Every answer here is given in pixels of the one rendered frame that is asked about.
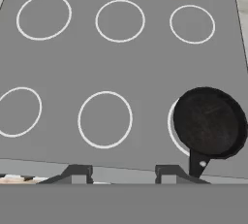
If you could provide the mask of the grey hob with white rings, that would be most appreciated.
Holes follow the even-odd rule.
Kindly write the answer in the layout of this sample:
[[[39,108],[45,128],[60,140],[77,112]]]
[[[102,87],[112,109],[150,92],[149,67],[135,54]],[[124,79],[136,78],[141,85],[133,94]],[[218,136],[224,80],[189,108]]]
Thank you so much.
[[[0,159],[8,174],[96,174],[179,165],[178,99],[231,95],[248,121],[248,67],[236,0],[4,0]],[[248,138],[201,175],[248,178]]]

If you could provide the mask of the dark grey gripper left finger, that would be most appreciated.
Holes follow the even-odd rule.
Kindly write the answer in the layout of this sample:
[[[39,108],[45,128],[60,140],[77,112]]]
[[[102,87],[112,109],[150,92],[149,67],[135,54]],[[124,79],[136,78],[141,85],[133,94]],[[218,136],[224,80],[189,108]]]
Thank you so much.
[[[93,180],[92,165],[69,165],[62,174],[50,177],[42,181],[42,184],[92,184]]]

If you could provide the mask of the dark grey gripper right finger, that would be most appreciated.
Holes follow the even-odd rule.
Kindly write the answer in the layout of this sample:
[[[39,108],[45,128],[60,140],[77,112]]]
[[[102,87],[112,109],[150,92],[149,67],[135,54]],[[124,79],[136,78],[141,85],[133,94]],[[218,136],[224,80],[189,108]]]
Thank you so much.
[[[207,184],[205,180],[187,175],[179,165],[156,165],[155,175],[156,184]]]

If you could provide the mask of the black frying pan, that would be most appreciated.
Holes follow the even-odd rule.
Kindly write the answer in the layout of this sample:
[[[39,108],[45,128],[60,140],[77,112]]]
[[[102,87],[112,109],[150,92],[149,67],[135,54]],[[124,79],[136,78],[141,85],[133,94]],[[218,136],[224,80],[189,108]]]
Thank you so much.
[[[189,175],[200,177],[211,159],[228,159],[248,138],[242,107],[224,91],[197,87],[175,104],[172,121],[177,137],[189,148]]]

